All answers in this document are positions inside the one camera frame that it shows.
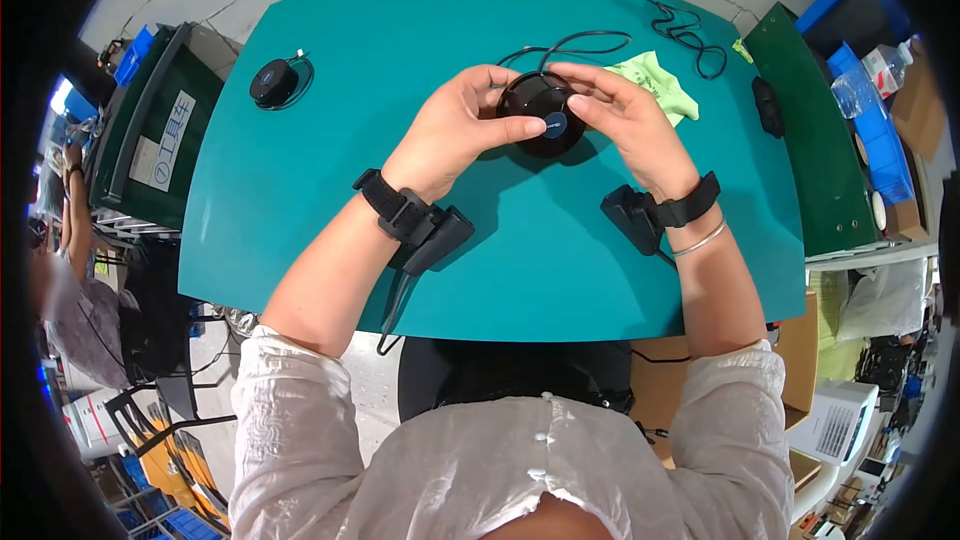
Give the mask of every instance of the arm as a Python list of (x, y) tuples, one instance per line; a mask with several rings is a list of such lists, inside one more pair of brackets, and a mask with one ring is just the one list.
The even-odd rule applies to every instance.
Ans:
[[(582, 94), (570, 97), (570, 109), (613, 140), (627, 168), (657, 203), (684, 198), (697, 186), (700, 173), (653, 94), (596, 66), (553, 63), (550, 70)], [(722, 221), (720, 206), (714, 204), (696, 221), (667, 228), (667, 240), (679, 252), (709, 236)], [(761, 300), (729, 227), (679, 256), (677, 270), (691, 358), (722, 355), (766, 338)]]
[[(543, 133), (546, 124), (537, 117), (479, 118), (502, 93), (491, 86), (519, 75), (474, 66), (443, 84), (383, 165), (384, 180), (433, 203), (484, 150)], [(377, 221), (363, 196), (351, 198), (280, 280), (260, 321), (314, 352), (342, 356), (374, 284), (400, 246)]]
[[(66, 178), (66, 175), (63, 176), (63, 186), (67, 188), (70, 181)], [(63, 224), (60, 227), (60, 244), (62, 246), (70, 246), (70, 233), (72, 226), (70, 225), (70, 201), (63, 198)]]
[[(80, 165), (84, 160), (77, 142), (71, 142), (63, 150), (63, 157), (67, 171), (74, 165)], [(70, 200), (64, 200), (61, 244), (66, 246), (70, 265), (77, 273), (78, 279), (83, 281), (87, 278), (87, 259), (93, 247), (93, 226), (90, 223), (90, 207), (87, 204), (87, 187), (84, 185), (84, 175), (79, 170), (67, 174), (66, 184)]]
[[(584, 94), (570, 109), (616, 145), (656, 202), (683, 198), (700, 175), (647, 90), (595, 66), (550, 69)], [(719, 205), (682, 228), (667, 228), (675, 252), (709, 236)], [(786, 538), (793, 501), (781, 393), (784, 363), (770, 352), (760, 298), (730, 229), (677, 257), (690, 356), (670, 428), (674, 484), (696, 538)]]
[[(433, 202), (483, 150), (542, 134), (539, 118), (478, 118), (502, 92), (491, 86), (519, 75), (475, 66), (441, 86), (383, 165), (387, 183)], [(363, 461), (350, 375), (335, 358), (347, 350), (374, 283), (400, 245), (377, 220), (363, 196), (351, 198), (287, 271), (262, 325), (243, 343), (231, 394), (235, 537), (332, 537), (339, 529), (339, 522), (324, 527), (324, 516), (356, 490)]]

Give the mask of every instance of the white blouse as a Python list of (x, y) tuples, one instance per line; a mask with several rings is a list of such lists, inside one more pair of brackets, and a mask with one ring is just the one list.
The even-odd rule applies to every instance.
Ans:
[(243, 343), (234, 538), (472, 540), (544, 492), (615, 539), (786, 538), (784, 363), (766, 340), (688, 368), (667, 470), (626, 416), (552, 396), (450, 404), (395, 429), (364, 469), (351, 379), (259, 326)]

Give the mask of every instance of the teal table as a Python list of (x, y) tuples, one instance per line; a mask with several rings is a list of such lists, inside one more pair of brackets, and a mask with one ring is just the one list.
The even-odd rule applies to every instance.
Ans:
[[(695, 8), (676, 1), (678, 6)], [(734, 26), (705, 11), (702, 37), (729, 47)], [(694, 53), (654, 34), (644, 0), (282, 0), (249, 37), (210, 118), (187, 202), (179, 291), (262, 312), (294, 259), (379, 167), (424, 100), (443, 82), (513, 51), (582, 30), (624, 30), (633, 42), (609, 65), (655, 50), (700, 103), (677, 132), (701, 173), (714, 170), (720, 203), (767, 320), (802, 315), (804, 247), (790, 163), (764, 133), (753, 65), (728, 51), (726, 72), (696, 75)], [(617, 39), (587, 39), (594, 48)], [(313, 87), (294, 107), (260, 111), (248, 94), (268, 61), (304, 49)], [(528, 71), (539, 55), (514, 68)], [(457, 142), (450, 130), (450, 142)], [(441, 206), (456, 205), (476, 233), (425, 272), (402, 303), (395, 332), (432, 338), (581, 342), (683, 330), (677, 274), (643, 257), (600, 211), (636, 184), (617, 148), (587, 132), (560, 162), (515, 146), (486, 153)], [(359, 329), (380, 330), (396, 272), (387, 269)]]

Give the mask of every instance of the green cabinet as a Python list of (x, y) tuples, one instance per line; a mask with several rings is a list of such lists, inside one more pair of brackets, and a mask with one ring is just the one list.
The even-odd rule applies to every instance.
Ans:
[(870, 245), (878, 230), (851, 131), (795, 20), (777, 3), (745, 42), (783, 112), (803, 250), (810, 257)]
[(162, 26), (153, 38), (103, 131), (90, 204), (183, 229), (197, 156), (224, 87), (184, 46), (191, 29)]

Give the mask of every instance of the fingernail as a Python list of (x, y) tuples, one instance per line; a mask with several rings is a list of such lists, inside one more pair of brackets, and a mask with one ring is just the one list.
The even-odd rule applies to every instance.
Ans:
[(569, 105), (575, 113), (583, 113), (587, 110), (587, 97), (582, 94), (573, 94), (566, 100), (566, 104)]
[(533, 119), (527, 123), (524, 129), (528, 134), (543, 134), (546, 132), (546, 121), (543, 119)]

